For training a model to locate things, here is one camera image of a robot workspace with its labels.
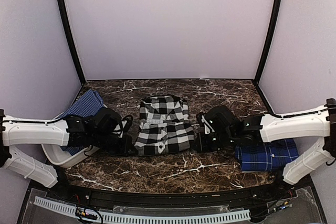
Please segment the black white checked shirt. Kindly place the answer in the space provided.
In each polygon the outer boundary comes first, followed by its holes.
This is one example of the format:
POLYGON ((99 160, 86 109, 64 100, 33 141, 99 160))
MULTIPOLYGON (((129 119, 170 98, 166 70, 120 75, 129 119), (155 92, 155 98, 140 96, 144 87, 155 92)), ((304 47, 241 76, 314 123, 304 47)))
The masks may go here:
POLYGON ((185 99, 166 94, 141 100, 139 134, 134 144, 138 155, 174 154, 191 148, 193 142, 185 99))

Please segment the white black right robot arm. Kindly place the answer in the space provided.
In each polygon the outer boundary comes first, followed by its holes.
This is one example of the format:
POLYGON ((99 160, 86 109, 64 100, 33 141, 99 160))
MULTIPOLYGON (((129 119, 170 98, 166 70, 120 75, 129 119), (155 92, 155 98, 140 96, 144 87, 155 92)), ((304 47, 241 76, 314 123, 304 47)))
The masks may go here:
POLYGON ((335 162, 335 99, 294 114, 265 113, 244 120, 217 106, 199 113, 197 121, 204 129, 194 144, 197 152, 233 146, 243 172, 280 172, 280 179, 268 187, 273 200, 287 193, 288 184, 335 162))

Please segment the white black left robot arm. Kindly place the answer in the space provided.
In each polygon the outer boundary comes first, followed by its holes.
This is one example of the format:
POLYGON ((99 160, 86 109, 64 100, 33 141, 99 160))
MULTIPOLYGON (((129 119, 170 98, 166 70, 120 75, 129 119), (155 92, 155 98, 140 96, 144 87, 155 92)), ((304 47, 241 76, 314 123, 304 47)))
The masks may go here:
POLYGON ((58 181, 58 173, 51 165, 43 164, 20 151, 22 144, 58 147, 92 147, 111 156, 137 155, 128 134, 133 117, 122 118, 112 109, 102 107, 95 115, 67 115, 53 120, 18 119, 1 114, 1 168, 21 174, 46 188, 52 188, 63 201, 74 197, 74 189, 65 181, 58 181))

